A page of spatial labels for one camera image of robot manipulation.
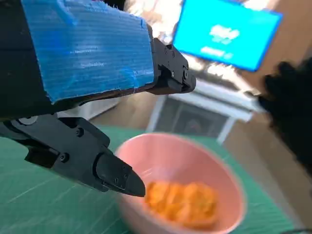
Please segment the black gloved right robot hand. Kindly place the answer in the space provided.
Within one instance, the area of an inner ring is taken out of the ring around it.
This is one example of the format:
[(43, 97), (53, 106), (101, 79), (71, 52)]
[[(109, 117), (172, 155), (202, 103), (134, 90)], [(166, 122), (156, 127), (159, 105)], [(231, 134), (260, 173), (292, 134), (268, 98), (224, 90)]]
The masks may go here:
[(294, 153), (296, 161), (312, 174), (312, 60), (294, 67), (281, 62), (262, 79), (265, 93), (259, 105), (270, 115), (271, 127)]

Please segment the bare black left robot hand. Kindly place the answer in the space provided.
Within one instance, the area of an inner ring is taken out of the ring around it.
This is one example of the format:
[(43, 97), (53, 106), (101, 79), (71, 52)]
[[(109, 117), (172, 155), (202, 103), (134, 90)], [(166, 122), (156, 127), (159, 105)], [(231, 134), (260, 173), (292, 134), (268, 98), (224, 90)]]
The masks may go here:
[(25, 160), (95, 190), (143, 197), (145, 185), (81, 117), (87, 102), (149, 92), (183, 94), (195, 77), (183, 55), (143, 18), (100, 0), (0, 3), (0, 135)]

